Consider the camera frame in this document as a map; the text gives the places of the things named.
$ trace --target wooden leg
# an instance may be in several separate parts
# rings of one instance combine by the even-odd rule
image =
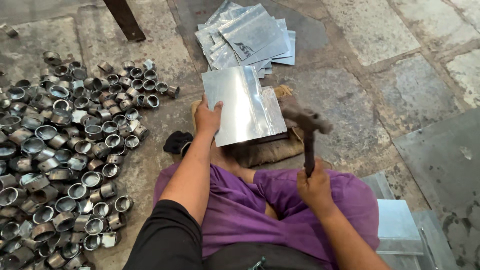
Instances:
[[[145,40],[145,34],[138,26],[126,0],[103,0],[129,41]]]

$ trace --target concrete floor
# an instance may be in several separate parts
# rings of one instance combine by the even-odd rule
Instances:
[[[180,98],[164,98],[145,110],[151,135],[129,154],[116,180],[135,199],[123,239],[88,254],[97,269],[121,269],[151,212],[152,189],[162,168],[173,162],[162,146],[176,130],[192,132],[191,102],[202,91],[206,61],[195,41],[222,0],[130,0],[147,40],[127,42],[97,0],[3,0],[0,23],[19,32],[0,35],[0,87],[19,79],[37,81],[45,50],[66,61],[82,61],[90,76],[105,60],[155,60],[160,77],[182,87]],[[471,0],[236,0],[262,3],[297,32],[296,65],[273,65],[263,86],[286,84],[300,104],[335,123],[318,136],[317,153],[337,170],[358,177],[384,170],[398,199],[411,210],[429,209],[392,138],[480,106],[480,8]],[[298,168],[296,156],[261,168]]]

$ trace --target purple clothing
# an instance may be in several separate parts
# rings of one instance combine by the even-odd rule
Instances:
[[[162,170],[154,190],[154,206],[180,163]],[[298,170],[258,170],[253,184],[210,165],[210,196],[202,224],[203,257],[237,242],[284,245],[338,269],[321,224],[297,193]],[[379,245],[378,205],[373,191],[351,173],[327,170],[332,198],[373,250]],[[265,215],[268,202],[280,219]]]

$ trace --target person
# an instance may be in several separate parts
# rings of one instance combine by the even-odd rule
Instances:
[[[154,208],[124,270],[387,270],[378,257],[378,205],[350,173],[242,168],[213,140],[223,103],[206,95],[197,134],[164,169]]]

